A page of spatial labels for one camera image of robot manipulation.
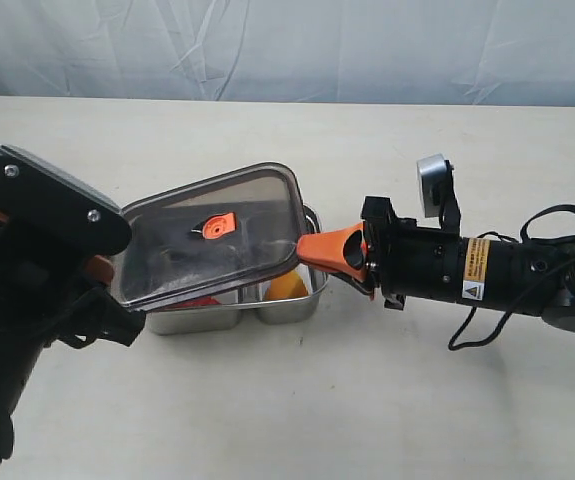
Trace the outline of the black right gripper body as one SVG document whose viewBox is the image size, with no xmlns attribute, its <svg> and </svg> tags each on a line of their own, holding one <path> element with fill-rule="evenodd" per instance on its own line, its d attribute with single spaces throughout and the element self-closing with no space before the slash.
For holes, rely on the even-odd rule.
<svg viewBox="0 0 575 480">
<path fill-rule="evenodd" d="M 402 309 L 409 297 L 459 301 L 467 240 L 458 231 L 399 217 L 387 197 L 367 196 L 361 219 L 368 269 L 387 309 Z"/>
</svg>

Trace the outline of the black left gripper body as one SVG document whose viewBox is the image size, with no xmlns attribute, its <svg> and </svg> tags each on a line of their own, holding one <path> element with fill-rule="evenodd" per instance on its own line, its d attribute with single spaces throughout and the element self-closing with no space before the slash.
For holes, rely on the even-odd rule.
<svg viewBox="0 0 575 480">
<path fill-rule="evenodd" d="M 97 340 L 133 344 L 145 315 L 84 272 L 91 258 L 26 222 L 0 222 L 0 350 L 31 341 L 75 349 Z"/>
</svg>

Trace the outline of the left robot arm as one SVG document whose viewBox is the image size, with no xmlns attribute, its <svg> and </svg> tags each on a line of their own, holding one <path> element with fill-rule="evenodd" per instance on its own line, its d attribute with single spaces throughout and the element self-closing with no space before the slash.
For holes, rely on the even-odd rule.
<svg viewBox="0 0 575 480">
<path fill-rule="evenodd" d="M 12 416 L 41 353 L 61 341 L 130 346 L 145 315 L 110 293 L 109 251 L 0 212 L 0 464 L 13 453 Z"/>
</svg>

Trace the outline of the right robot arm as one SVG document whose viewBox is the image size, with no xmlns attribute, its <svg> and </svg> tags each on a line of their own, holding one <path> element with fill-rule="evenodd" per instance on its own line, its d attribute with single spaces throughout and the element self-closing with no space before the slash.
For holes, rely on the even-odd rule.
<svg viewBox="0 0 575 480">
<path fill-rule="evenodd" d="M 389 309 L 409 297 L 501 312 L 495 339 L 514 314 L 539 317 L 575 333 L 575 234 L 533 237 L 523 225 L 518 237 L 495 231 L 460 233 L 456 199 L 437 210 L 439 227 L 424 227 L 395 213 L 387 197 L 365 198 L 357 224 L 306 234 L 299 260 L 350 284 L 363 295 L 381 293 Z M 575 215 L 575 205 L 538 212 Z"/>
</svg>

